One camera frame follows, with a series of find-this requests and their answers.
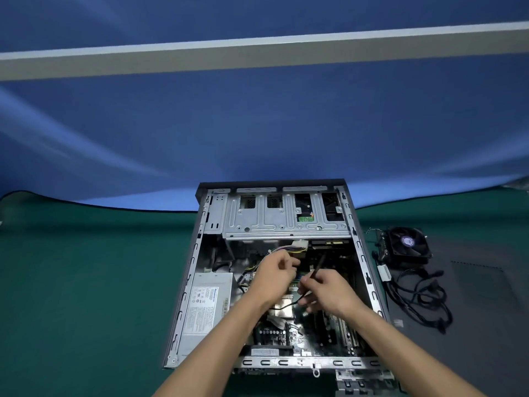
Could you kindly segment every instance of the black cable bundle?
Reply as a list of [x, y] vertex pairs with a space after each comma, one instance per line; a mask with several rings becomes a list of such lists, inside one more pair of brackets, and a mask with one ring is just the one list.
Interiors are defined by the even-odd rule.
[[[407, 275], [419, 275], [420, 280], [415, 284], [413, 289], [404, 288], [399, 284], [399, 280]], [[434, 277], [441, 277], [444, 274], [442, 270], [438, 270], [432, 274], [429, 274], [424, 268], [419, 269], [407, 269], [401, 272], [397, 280], [391, 279], [390, 281], [383, 282], [384, 289], [387, 295], [399, 305], [406, 314], [412, 318], [415, 322], [422, 324], [423, 326], [432, 327], [438, 329], [441, 334], [446, 333], [446, 329], [452, 324], [453, 316], [450, 309], [446, 306], [446, 291], [441, 287], [438, 281]], [[425, 286], [419, 288], [421, 283], [425, 280], [431, 280]], [[412, 297], [404, 297], [400, 292], [412, 294]], [[428, 320], [422, 316], [412, 305], [418, 305], [429, 311], [437, 311], [442, 309], [446, 314], [446, 320], [439, 318], [438, 320]]]

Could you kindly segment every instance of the person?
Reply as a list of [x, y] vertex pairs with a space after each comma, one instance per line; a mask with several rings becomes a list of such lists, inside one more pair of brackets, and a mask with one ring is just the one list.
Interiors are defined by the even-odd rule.
[[[233, 364], [261, 316], [296, 276], [299, 260], [280, 250], [265, 257], [248, 291], [198, 344], [154, 394], [155, 397], [220, 396]], [[354, 328], [413, 396], [483, 396], [470, 383], [429, 355], [368, 308], [335, 270], [301, 279], [298, 303], [307, 312], [336, 315]]]

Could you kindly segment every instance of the barcode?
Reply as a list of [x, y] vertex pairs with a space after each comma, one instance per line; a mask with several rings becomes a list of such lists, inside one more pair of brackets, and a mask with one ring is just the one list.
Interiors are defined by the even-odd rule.
[[228, 312], [228, 298], [224, 300], [224, 303], [222, 304], [222, 317], [226, 315]]
[[277, 348], [252, 348], [252, 356], [257, 357], [278, 357], [279, 350]]

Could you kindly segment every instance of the person's right arm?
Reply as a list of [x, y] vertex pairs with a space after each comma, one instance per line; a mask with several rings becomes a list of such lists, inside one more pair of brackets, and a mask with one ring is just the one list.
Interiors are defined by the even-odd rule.
[[368, 308], [335, 270], [322, 269], [301, 279], [299, 301], [309, 313], [323, 309], [345, 320], [378, 354], [413, 396], [484, 396]]

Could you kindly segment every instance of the open computer chassis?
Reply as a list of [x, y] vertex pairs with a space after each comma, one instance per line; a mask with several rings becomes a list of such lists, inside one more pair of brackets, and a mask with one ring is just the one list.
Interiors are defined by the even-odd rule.
[[295, 301], [301, 275], [316, 266], [335, 268], [360, 298], [389, 320], [378, 273], [344, 180], [200, 184], [197, 222], [177, 297], [163, 366], [175, 368], [241, 298], [253, 270], [270, 251], [294, 241], [301, 266], [276, 310], [255, 326], [234, 373], [334, 372], [337, 395], [385, 394], [393, 374], [359, 334], [333, 315], [307, 314]]

